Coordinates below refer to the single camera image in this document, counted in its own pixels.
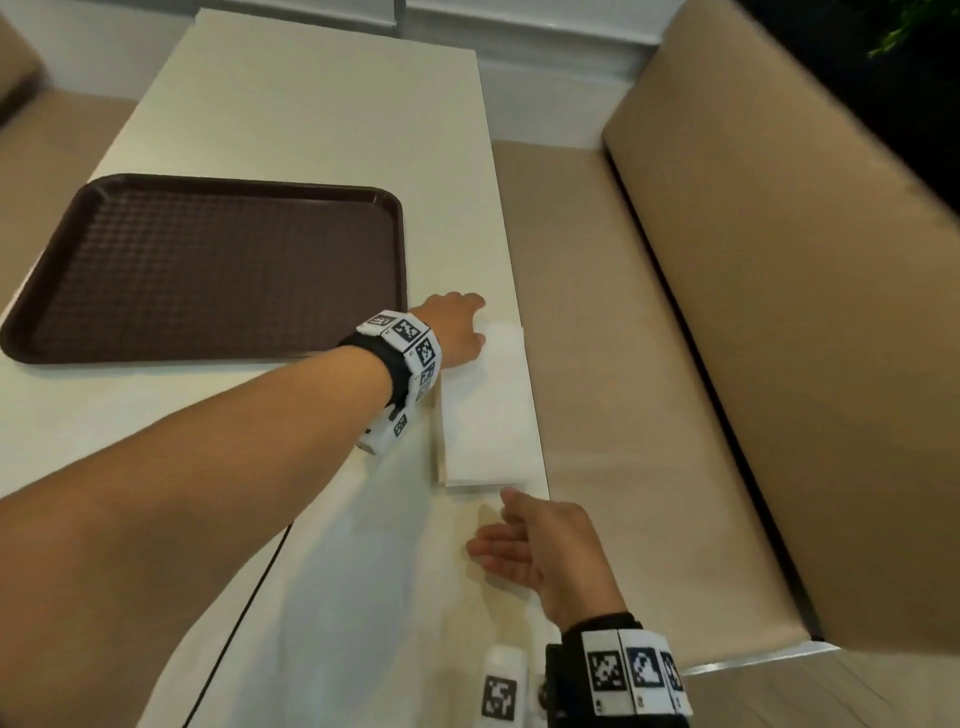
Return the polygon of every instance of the table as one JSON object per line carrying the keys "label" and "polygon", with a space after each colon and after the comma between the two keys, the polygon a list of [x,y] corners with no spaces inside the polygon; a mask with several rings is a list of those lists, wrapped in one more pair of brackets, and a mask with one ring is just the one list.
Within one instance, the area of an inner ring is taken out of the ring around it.
{"label": "table", "polygon": [[[519,322],[470,51],[204,10],[94,177],[121,172],[383,187],[403,204],[411,303],[476,290],[485,317]],[[0,357],[0,495],[270,366]],[[295,523],[191,726],[466,725],[492,643],[542,671],[557,635],[537,598],[463,553],[498,498],[442,492],[433,458],[429,418],[382,461],[350,457]],[[547,496],[545,475],[530,491]],[[141,726],[183,724],[278,538],[188,633]]]}

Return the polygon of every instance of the forearm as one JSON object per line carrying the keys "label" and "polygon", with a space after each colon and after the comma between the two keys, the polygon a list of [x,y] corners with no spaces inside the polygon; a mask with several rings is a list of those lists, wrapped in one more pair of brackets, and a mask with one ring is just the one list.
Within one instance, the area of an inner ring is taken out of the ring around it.
{"label": "forearm", "polygon": [[0,644],[0,682],[10,689],[0,692],[0,715],[15,728],[17,716],[49,709],[44,690],[67,697],[60,685],[18,685],[33,674],[77,688],[91,711],[126,697],[135,717],[182,635],[323,489],[390,394],[375,356],[334,350],[181,410],[0,501],[0,579],[16,585],[0,619],[22,627]]}

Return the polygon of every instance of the brown tray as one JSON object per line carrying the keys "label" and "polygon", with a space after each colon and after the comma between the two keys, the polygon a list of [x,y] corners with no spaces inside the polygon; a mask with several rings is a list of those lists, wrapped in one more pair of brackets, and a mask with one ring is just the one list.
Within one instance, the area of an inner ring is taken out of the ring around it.
{"label": "brown tray", "polygon": [[28,364],[290,358],[406,304],[389,192],[114,175],[74,197],[0,348]]}

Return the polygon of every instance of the left hand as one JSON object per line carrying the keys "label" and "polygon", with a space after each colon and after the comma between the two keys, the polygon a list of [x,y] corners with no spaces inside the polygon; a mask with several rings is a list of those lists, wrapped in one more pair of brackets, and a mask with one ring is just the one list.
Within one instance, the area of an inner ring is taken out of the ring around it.
{"label": "left hand", "polygon": [[433,329],[444,354],[444,369],[473,361],[487,341],[473,330],[473,315],[487,305],[478,293],[433,295],[410,313]]}

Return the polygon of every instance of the white napkin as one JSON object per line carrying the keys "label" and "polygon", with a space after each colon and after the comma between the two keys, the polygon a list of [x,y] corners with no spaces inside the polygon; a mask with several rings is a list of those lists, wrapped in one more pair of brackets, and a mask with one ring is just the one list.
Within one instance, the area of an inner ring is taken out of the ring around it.
{"label": "white napkin", "polygon": [[489,323],[477,330],[487,336],[480,358],[440,377],[441,482],[451,488],[520,485],[540,471],[523,329]]}

